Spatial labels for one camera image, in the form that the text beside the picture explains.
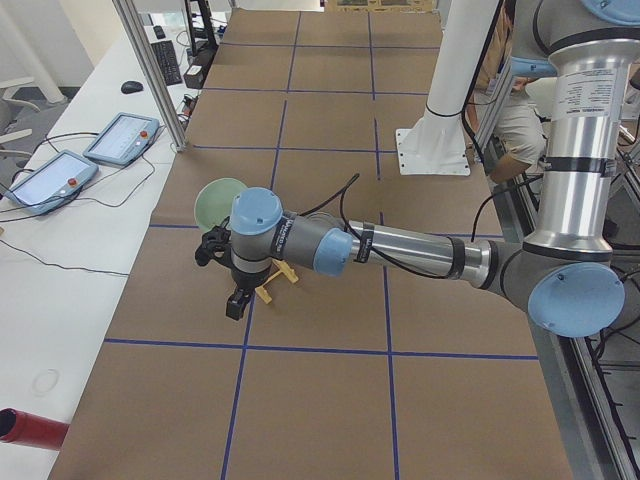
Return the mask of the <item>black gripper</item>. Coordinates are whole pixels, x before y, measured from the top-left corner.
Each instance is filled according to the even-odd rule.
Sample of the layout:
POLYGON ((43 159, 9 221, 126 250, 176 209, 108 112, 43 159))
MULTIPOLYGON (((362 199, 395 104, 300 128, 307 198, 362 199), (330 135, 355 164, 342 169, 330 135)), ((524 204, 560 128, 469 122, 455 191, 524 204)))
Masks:
POLYGON ((233 320, 241 320, 246 307, 250 304, 250 295, 254 290, 263 285, 269 277, 269 269, 259 272, 244 272, 233 268, 231 276, 238 289, 243 292, 234 292, 226 302, 225 315, 233 320))

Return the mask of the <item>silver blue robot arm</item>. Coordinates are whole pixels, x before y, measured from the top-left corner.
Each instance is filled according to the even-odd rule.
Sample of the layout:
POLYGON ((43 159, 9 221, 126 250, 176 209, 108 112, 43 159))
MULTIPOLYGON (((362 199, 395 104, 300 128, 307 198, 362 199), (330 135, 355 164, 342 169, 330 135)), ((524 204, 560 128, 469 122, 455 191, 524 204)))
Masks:
POLYGON ((521 244, 464 241, 286 210, 270 190, 248 188, 231 206, 224 259, 243 316, 273 260, 337 276, 349 262, 464 280, 504 297, 538 326, 578 338, 611 325, 625 304, 602 232, 625 84, 639 56, 635 1, 521 1, 512 60, 555 75, 546 165, 534 231, 521 244))

